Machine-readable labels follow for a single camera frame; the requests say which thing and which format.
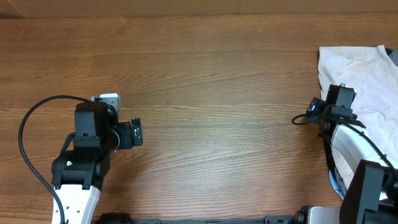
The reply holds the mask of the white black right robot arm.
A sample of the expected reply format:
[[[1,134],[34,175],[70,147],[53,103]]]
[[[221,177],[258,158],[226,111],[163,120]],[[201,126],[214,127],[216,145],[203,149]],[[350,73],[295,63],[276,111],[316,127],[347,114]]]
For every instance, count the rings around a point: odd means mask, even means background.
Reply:
[[[304,116],[320,125],[325,147],[336,149],[354,177],[341,207],[304,207],[295,223],[397,223],[397,169],[366,136],[352,98],[314,98]]]

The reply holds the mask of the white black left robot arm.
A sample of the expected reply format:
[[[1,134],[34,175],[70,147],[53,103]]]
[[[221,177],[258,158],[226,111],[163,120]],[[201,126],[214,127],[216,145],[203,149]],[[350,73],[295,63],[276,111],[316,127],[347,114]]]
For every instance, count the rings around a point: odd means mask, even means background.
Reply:
[[[62,150],[52,164],[52,223],[91,223],[114,152],[143,143],[141,121],[120,123],[113,105],[79,103],[75,110],[73,149]]]

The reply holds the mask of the beige cotton shorts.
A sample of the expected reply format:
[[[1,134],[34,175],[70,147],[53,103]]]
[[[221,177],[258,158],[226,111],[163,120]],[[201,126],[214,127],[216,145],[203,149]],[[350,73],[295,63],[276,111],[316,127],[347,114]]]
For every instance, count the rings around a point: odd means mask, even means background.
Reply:
[[[357,90],[351,109],[364,124],[366,136],[397,165],[397,66],[385,47],[320,47],[318,77],[321,98],[329,86],[341,83]],[[331,170],[345,194],[354,172],[340,152],[331,150],[335,168]]]

